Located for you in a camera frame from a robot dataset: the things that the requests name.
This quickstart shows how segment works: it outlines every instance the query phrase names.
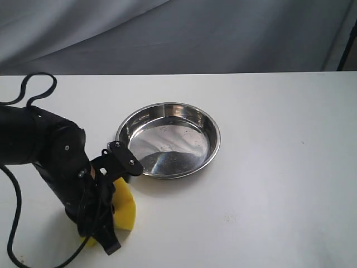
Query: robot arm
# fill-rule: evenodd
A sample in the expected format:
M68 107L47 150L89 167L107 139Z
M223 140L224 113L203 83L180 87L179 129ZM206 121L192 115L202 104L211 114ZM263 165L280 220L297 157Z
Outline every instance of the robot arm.
M124 145L111 142L89 161L84 130L32 105L0 106L0 141L0 164L32 163L77 224L79 235L95 238L108 255L120 248L113 226L113 182L143 172Z

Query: power cord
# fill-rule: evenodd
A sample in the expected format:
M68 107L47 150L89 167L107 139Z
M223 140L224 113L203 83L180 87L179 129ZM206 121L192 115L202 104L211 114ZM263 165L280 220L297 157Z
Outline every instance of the power cord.
M7 254L9 256L9 258L11 259L11 261L19 268L30 268L28 266L26 266L25 264L23 264L22 262L20 262L16 256L13 253L13 240L15 238L15 234L16 234L16 229L17 229L17 225L18 225L18 221L20 219L20 214L21 214L21 207L22 207L22 197L21 197L21 189L20 189L20 185L18 184L18 181L16 179L16 177L12 174L12 172L4 165L0 164L0 169L9 177L10 181L13 184L13 187L15 189L15 193L16 193L16 211L15 211L15 216L13 219L13 223L12 223L12 227L11 227L11 231L10 231L10 235L9 235L9 240L7 242ZM98 207L97 210L95 212L95 218L94 218L94 222L93 225L91 227L91 231L90 233L93 233L95 230L95 227L98 223L99 220L99 216L100 216L100 206L101 206L101 201L100 201L100 197L99 197L99 201L98 201ZM63 262L62 264L54 267L54 268L63 268L66 265L68 265L74 258L77 257L77 255L81 252L81 250L84 248L84 246L87 244L89 238L91 236L87 236L85 238L85 240L82 242L82 244L79 246L79 248L72 254L72 256L70 256L65 262Z

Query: yellow sponge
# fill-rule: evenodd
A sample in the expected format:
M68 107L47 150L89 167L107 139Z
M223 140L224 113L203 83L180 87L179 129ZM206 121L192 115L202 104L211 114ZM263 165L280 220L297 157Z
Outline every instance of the yellow sponge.
M119 178L114 182L115 193L113 194L114 205L114 227L125 230L134 228L136 205L128 184L123 178ZM86 246L94 246L96 240L92 237L88 240Z

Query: gray fabric curtain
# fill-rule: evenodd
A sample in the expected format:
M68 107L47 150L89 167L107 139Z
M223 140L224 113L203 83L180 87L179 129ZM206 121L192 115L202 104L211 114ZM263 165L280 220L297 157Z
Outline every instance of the gray fabric curtain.
M43 5L48 0L37 2L42 12L49 9ZM40 28L28 27L36 35L19 26L14 39L0 24L1 47L7 47L0 50L2 74L320 71L353 1L112 0L98 1L96 7L90 1L51 3L59 2L68 3L55 27L43 27L49 18L42 18ZM27 16L36 20L35 13Z

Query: screw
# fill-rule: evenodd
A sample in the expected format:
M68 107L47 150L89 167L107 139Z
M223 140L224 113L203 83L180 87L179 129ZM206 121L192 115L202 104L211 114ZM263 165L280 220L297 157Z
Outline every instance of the screw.
M86 174L86 172L87 172L87 171L86 171L85 169L84 169L84 170L81 170L80 173L78 173L78 177L79 177L79 178L83 178L83 176L84 176L84 174Z

